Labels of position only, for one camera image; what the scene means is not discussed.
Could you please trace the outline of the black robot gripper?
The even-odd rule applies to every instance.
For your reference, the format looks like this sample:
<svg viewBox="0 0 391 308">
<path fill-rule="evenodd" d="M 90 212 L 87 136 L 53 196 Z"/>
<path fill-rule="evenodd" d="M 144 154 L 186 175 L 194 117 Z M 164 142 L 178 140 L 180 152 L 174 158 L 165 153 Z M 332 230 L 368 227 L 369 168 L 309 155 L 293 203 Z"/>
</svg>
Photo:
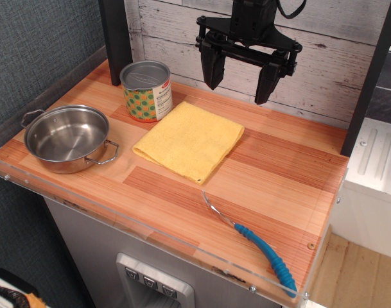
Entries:
<svg viewBox="0 0 391 308">
<path fill-rule="evenodd" d="M 280 1 L 233 1 L 230 17 L 197 18 L 200 30 L 196 46 L 201 52 L 205 84 L 214 90 L 223 80 L 226 57 L 263 66 L 256 90 L 255 103 L 268 101 L 281 76 L 295 72 L 297 54 L 302 46 L 275 28 L 275 15 L 280 12 L 293 19 L 303 11 L 300 5 L 287 14 Z"/>
</svg>

